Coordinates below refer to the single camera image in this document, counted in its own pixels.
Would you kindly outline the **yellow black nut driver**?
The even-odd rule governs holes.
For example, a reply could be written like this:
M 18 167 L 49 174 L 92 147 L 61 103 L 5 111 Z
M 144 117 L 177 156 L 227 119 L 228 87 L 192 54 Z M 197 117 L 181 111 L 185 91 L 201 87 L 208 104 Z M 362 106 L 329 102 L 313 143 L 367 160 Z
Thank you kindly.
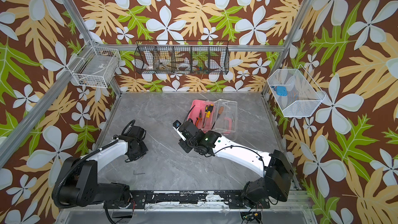
M 214 104 L 210 104 L 206 106 L 206 117 L 205 118 L 209 118 L 211 115 L 211 112 L 213 111 L 214 108 Z

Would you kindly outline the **pink plastic tool box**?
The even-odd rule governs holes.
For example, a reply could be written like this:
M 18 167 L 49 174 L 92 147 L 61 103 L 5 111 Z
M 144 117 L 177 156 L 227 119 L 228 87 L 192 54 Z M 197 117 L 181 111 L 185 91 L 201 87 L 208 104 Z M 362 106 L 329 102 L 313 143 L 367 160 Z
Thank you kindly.
M 209 118 L 206 117 L 206 106 L 214 104 L 213 111 Z M 224 111 L 217 118 L 217 112 L 219 108 L 223 106 Z M 197 117 L 199 116 L 200 110 L 203 112 L 203 122 L 201 130 L 205 133 L 207 131 L 215 131 L 231 141 L 235 141 L 237 138 L 237 121 L 238 121 L 238 103 L 236 101 L 229 101 L 219 99 L 216 101 L 204 101 L 194 100 L 191 105 L 192 110 L 188 115 L 188 119 L 192 120 L 195 124 Z

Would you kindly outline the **orange handled pliers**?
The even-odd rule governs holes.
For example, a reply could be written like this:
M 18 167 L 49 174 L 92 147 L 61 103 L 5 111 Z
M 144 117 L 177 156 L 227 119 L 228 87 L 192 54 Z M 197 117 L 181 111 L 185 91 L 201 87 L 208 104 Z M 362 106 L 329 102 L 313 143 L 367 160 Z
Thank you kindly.
M 198 129 L 201 129 L 202 128 L 202 122 L 203 122 L 203 112 L 202 112 L 202 110 L 200 110 L 199 116 L 197 117 L 197 120 L 195 122 L 195 126 Z

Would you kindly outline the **orange handled screwdriver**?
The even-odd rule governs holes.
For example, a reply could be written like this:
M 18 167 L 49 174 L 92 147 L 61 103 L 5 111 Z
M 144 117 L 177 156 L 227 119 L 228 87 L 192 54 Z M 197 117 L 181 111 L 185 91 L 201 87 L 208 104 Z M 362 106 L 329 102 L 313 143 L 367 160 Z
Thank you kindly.
M 223 113 L 223 111 L 224 111 L 224 107 L 221 106 L 221 107 L 219 108 L 218 112 L 217 112 L 217 118 L 216 118 L 216 120 L 219 119 L 219 117 L 221 116 L 221 114 Z

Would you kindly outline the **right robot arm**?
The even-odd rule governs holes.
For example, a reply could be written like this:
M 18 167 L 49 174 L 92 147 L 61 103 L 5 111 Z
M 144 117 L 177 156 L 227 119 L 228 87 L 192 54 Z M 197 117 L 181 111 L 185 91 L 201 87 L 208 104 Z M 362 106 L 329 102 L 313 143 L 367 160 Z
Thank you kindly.
M 190 121 L 176 120 L 173 128 L 180 136 L 179 145 L 186 152 L 195 151 L 204 157 L 220 157 L 240 164 L 260 176 L 245 184 L 239 199 L 244 206 L 270 207 L 270 198 L 287 202 L 293 168 L 283 152 L 258 151 L 239 145 L 215 131 L 203 132 Z

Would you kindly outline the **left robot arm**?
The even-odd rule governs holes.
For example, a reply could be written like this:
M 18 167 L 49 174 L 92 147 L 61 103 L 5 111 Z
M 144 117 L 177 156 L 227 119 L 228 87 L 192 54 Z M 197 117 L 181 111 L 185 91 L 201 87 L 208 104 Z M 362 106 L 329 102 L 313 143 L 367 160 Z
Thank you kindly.
M 51 195 L 56 207 L 84 207 L 103 202 L 128 206 L 131 198 L 129 186 L 99 183 L 98 172 L 122 156 L 127 156 L 127 162 L 142 158 L 148 151 L 145 136 L 146 130 L 131 122 L 109 144 L 85 156 L 66 159 Z

